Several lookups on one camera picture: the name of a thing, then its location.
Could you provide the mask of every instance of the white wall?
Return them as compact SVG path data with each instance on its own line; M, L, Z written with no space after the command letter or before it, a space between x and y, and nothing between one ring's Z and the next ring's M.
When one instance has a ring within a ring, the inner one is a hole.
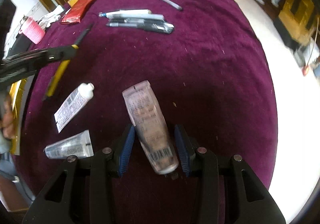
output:
M6 48L5 52L8 51L8 48L11 47L12 41L10 41L10 37L16 33L16 28L18 27L21 19L24 15L31 15L35 20L41 18L43 15L47 14L48 11L45 7L39 2L39 0L11 0L16 6L16 12L12 20L10 32L7 34L6 38Z

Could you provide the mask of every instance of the white cap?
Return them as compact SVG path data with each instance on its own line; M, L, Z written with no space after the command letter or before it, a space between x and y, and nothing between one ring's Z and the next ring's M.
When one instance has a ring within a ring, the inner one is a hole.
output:
M79 93L83 98L91 99L93 97L94 86L92 83L81 83L78 87Z

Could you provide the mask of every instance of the purple blanket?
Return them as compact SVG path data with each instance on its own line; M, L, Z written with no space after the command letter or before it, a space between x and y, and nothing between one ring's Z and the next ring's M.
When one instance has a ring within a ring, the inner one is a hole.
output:
M266 57L234 0L97 0L80 24L54 23L36 48L72 44L91 32L67 68L54 97L42 102L58 64L42 69L31 93L17 168L37 194L60 160L46 145L89 130L94 151L122 134L130 119L122 91L149 80L169 131L183 124L201 146L217 155L240 154L269 187L277 147L277 111ZM106 27L99 12L150 9L175 26L170 35ZM82 82L94 97L58 134L53 114ZM188 223L196 181L156 175L138 141L129 169L113 182L119 223Z

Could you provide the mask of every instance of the barcode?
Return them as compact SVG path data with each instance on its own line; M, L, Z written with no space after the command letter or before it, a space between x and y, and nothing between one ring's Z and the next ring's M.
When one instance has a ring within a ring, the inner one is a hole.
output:
M68 105L71 104L71 102L75 99L76 95L78 94L78 88L76 88L70 95L70 97L67 99Z
M149 156L150 161L155 163L155 162L161 160L162 158L172 156L172 153L171 153L170 148L166 147L164 149L155 151L155 152L149 154L148 156Z

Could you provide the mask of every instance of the pink thread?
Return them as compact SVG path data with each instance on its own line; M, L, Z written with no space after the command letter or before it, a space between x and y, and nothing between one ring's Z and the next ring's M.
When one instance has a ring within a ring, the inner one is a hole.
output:
M38 44L45 35L45 31L37 24L32 17L29 17L21 26L19 34L23 33L33 43Z

